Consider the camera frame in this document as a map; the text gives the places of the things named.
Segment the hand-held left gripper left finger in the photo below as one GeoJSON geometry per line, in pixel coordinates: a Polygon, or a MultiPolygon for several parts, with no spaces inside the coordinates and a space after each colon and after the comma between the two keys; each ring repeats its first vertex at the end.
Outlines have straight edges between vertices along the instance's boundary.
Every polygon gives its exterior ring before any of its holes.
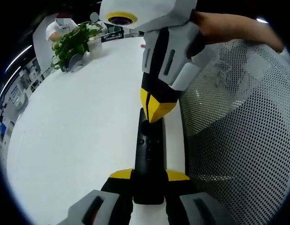
{"type": "Polygon", "coordinates": [[[67,211],[60,225],[128,225],[133,211],[133,169],[112,173],[67,211]]]}

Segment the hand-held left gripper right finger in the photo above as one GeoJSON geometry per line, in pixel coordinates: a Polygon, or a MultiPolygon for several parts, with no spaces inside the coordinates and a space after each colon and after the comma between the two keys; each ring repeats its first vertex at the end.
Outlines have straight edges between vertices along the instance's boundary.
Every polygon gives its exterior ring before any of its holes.
{"type": "Polygon", "coordinates": [[[166,170],[165,201],[170,225],[230,225],[229,211],[206,192],[198,192],[188,176],[166,170]]]}

